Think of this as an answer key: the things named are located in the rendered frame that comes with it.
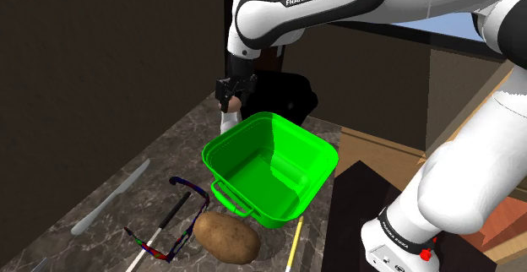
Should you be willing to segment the silver table knife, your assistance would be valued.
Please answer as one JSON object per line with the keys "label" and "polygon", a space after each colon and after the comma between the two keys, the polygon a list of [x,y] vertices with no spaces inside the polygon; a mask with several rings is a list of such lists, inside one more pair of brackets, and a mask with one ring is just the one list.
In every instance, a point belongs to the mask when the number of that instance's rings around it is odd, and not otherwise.
{"label": "silver table knife", "polygon": [[84,218],[71,229],[71,234],[78,236],[86,231],[101,211],[119,194],[124,193],[149,167],[150,159],[145,160],[126,180],[124,180],[112,193],[110,193],[97,207],[90,211]]}

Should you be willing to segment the blue and red glasses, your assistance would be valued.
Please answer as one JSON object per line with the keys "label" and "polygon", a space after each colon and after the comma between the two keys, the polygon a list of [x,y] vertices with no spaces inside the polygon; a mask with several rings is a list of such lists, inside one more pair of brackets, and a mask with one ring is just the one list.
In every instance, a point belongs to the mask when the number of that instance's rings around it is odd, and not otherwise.
{"label": "blue and red glasses", "polygon": [[188,241],[188,239],[192,236],[193,234],[193,228],[195,226],[195,223],[197,221],[197,218],[205,212],[205,210],[208,208],[209,206],[209,202],[210,202],[210,198],[209,198],[209,194],[204,191],[202,188],[200,188],[199,186],[183,179],[183,178],[180,178],[180,177],[171,177],[169,179],[169,183],[171,185],[176,185],[176,184],[181,184],[181,185],[185,185],[191,189],[193,189],[196,193],[198,193],[201,197],[204,198],[204,203],[202,204],[200,210],[198,211],[198,213],[195,215],[195,217],[193,218],[193,221],[192,223],[189,225],[189,227],[183,232],[183,234],[176,240],[176,242],[174,243],[174,245],[172,246],[171,250],[167,253],[167,254],[163,254],[162,252],[154,249],[151,247],[151,244],[150,243],[147,243],[147,242],[144,242],[142,240],[140,240],[129,228],[127,227],[124,227],[124,230],[125,232],[131,236],[134,241],[147,253],[149,253],[150,255],[152,255],[154,258],[156,259],[159,259],[159,260],[163,260],[163,261],[166,261],[167,263],[170,263],[175,257],[176,255],[180,252],[180,250],[182,249],[182,247],[185,245],[185,243]]}

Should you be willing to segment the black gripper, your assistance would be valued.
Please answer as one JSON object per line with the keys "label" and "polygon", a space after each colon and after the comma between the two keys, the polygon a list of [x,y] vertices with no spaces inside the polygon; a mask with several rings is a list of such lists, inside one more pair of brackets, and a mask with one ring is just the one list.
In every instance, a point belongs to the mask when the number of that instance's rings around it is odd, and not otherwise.
{"label": "black gripper", "polygon": [[247,99],[255,90],[258,76],[254,74],[254,61],[230,54],[227,58],[226,77],[217,79],[215,83],[215,99],[220,103],[220,110],[228,112],[229,102],[235,94],[235,83],[231,80],[240,79],[236,83],[236,97]]}

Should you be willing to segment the black and white pen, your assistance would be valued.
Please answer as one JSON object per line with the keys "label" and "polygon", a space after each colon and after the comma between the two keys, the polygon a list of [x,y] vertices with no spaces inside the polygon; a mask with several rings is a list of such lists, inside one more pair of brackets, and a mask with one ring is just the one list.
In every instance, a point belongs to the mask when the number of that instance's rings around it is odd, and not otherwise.
{"label": "black and white pen", "polygon": [[[171,219],[174,217],[174,215],[177,213],[177,211],[185,204],[187,199],[191,196],[190,192],[186,192],[182,198],[177,202],[177,204],[170,210],[168,215],[163,219],[163,221],[160,223],[158,229],[155,231],[155,233],[152,235],[152,237],[148,240],[147,243],[145,243],[145,246],[151,247],[154,240],[157,238],[157,236],[160,234],[160,232],[166,227],[166,225],[171,221]],[[136,265],[139,263],[140,259],[147,253],[147,249],[142,249],[138,256],[134,259],[134,261],[128,266],[125,272],[133,272]]]}

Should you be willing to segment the white bottle with brown top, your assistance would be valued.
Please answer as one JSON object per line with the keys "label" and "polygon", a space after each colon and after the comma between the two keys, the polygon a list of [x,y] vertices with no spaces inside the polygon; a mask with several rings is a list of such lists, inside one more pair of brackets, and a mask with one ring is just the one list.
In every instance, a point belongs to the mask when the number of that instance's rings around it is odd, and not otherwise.
{"label": "white bottle with brown top", "polygon": [[241,101],[232,96],[229,100],[227,112],[221,112],[220,133],[225,133],[238,124],[238,116],[242,107]]}

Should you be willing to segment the black rounded object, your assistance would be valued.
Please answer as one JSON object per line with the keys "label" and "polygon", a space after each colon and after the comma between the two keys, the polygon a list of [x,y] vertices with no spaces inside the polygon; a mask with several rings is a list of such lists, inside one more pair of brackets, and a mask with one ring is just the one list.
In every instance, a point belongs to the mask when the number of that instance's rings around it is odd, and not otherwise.
{"label": "black rounded object", "polygon": [[242,119],[258,112],[273,112],[301,126],[318,106],[309,80],[297,73],[257,71],[254,92],[241,109]]}

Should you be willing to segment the yellow pencil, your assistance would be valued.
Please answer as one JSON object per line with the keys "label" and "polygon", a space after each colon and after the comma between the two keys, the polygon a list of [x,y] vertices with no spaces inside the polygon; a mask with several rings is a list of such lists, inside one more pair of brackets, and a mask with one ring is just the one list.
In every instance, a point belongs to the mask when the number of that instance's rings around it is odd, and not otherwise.
{"label": "yellow pencil", "polygon": [[284,272],[291,272],[292,265],[294,263],[294,258],[296,255],[296,249],[298,246],[298,242],[300,241],[301,232],[302,232],[302,226],[303,226],[304,216],[301,216],[298,220],[297,226],[296,226],[296,232],[295,236],[293,238],[292,244],[291,244],[291,250],[288,257],[288,261],[285,267]]}

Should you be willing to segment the green plastic bin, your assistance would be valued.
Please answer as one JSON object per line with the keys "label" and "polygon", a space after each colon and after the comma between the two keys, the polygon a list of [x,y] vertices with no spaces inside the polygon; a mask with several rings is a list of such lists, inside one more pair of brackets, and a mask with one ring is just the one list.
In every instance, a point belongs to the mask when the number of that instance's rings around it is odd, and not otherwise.
{"label": "green plastic bin", "polygon": [[280,228],[299,217],[339,161],[324,139],[272,112],[238,123],[204,146],[214,196],[231,212]]}

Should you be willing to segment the brown potato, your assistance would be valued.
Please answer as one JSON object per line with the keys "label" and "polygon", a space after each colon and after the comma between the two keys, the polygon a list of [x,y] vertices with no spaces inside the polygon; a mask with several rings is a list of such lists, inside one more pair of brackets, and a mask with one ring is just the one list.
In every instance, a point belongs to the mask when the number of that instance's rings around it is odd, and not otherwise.
{"label": "brown potato", "polygon": [[259,254],[258,233],[237,218],[219,212],[201,214],[193,234],[202,247],[227,264],[250,264]]}

